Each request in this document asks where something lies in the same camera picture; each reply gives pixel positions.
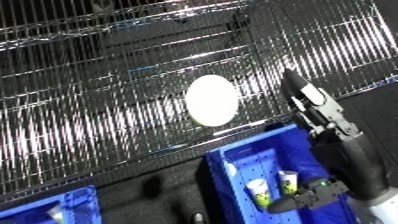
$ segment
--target small cup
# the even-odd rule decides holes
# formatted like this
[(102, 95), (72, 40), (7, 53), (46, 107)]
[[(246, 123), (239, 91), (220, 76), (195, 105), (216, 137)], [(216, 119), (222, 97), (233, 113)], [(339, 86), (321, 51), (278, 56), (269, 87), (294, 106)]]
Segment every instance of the small cup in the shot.
[(246, 187), (249, 189), (254, 203), (258, 207), (266, 209), (271, 203), (271, 195), (269, 193), (267, 181), (264, 179), (255, 179), (250, 181)]
[(294, 194), (297, 191), (297, 176), (298, 173), (294, 171), (279, 171), (284, 194)]

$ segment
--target cup rim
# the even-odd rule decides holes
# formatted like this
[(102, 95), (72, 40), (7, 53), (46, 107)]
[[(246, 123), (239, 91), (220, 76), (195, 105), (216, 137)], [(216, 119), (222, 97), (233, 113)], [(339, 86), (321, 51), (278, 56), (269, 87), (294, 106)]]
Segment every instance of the cup rim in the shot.
[(292, 171), (292, 170), (281, 170), (278, 173), (279, 173), (279, 175), (283, 175), (283, 176), (297, 176), (298, 175), (298, 172)]
[(246, 184), (246, 187), (249, 189), (256, 189), (262, 187), (263, 185), (268, 186), (267, 180), (259, 178), (251, 180), (248, 184)]

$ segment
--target blue container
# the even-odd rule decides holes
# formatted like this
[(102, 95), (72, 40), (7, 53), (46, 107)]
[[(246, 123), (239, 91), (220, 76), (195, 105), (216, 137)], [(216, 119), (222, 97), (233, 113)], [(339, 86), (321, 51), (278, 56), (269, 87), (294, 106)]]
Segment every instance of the blue container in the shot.
[(0, 223), (101, 224), (102, 222), (95, 188), (88, 186), (2, 211)]
[(207, 153), (213, 181), (230, 224), (355, 224), (346, 203), (340, 201), (315, 210), (300, 209), (269, 214), (258, 209), (246, 190), (253, 179), (267, 180), (273, 199), (281, 196), (278, 171), (299, 172), (299, 182), (328, 177), (309, 151), (307, 133), (295, 125), (265, 132)]

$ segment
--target metal wire grid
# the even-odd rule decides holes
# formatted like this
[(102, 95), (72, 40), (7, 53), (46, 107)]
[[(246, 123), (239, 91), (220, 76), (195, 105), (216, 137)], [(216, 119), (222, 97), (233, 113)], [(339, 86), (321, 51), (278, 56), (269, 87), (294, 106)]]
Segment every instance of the metal wire grid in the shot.
[[(336, 97), (396, 70), (395, 42), (371, 2), (108, 3), (92, 13), (85, 1), (2, 1), (2, 193), (157, 158), (198, 133), (228, 135), (284, 114), (286, 59)], [(203, 130), (186, 113), (184, 93), (205, 74), (240, 93), (239, 114), (220, 128)]]

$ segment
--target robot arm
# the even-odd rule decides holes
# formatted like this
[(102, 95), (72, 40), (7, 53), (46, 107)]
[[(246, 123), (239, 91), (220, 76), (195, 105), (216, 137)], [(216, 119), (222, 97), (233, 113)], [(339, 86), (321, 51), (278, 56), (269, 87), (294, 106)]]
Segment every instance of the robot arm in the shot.
[(311, 152), (347, 185), (350, 197), (372, 200), (389, 189), (378, 151), (344, 118), (343, 108), (328, 93), (292, 70), (285, 71), (281, 88), (297, 123), (310, 133)]
[(271, 203), (268, 211), (316, 208), (347, 192), (361, 223), (398, 223), (398, 189), (389, 186), (380, 154), (368, 137), (344, 118), (343, 108), (292, 70), (285, 71), (281, 88), (294, 120), (309, 133), (312, 154), (336, 180), (310, 180), (296, 194)]

